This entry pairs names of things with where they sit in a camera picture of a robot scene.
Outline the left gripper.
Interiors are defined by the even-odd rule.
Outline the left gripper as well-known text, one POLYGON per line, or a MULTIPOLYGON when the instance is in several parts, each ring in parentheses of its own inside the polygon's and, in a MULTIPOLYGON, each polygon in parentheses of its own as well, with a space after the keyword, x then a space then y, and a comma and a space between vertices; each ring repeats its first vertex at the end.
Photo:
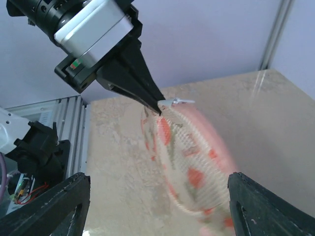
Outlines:
MULTIPOLYGON (((66 54, 55 73, 82 93, 96 71, 131 35, 138 23, 138 9, 130 0, 8 0, 11 17, 27 17, 66 54)), ((103 88, 133 99, 157 114, 164 95, 154 82, 141 52, 141 42, 124 45, 118 60, 97 71, 103 88)))

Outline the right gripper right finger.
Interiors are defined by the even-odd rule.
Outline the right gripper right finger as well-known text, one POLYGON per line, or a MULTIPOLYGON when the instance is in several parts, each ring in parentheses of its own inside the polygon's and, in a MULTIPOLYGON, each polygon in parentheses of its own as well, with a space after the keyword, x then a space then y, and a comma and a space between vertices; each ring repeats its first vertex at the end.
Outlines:
POLYGON ((315 219, 239 172, 229 175, 230 212, 237 236, 313 236, 315 219))

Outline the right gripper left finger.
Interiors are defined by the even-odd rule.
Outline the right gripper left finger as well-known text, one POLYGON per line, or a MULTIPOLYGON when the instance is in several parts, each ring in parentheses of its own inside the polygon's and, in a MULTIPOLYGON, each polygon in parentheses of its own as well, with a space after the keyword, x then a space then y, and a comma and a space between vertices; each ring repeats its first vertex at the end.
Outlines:
POLYGON ((0 220, 2 236, 81 236, 91 178, 76 173, 0 220))

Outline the floral mesh laundry bag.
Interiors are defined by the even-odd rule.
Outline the floral mesh laundry bag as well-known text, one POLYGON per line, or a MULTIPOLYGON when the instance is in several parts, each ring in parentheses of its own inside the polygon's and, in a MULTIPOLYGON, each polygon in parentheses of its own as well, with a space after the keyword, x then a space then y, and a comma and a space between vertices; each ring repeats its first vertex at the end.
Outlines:
POLYGON ((233 236, 228 177, 237 168, 222 138, 192 100, 158 102, 144 108, 145 146, 158 162, 170 200, 214 236, 233 236))

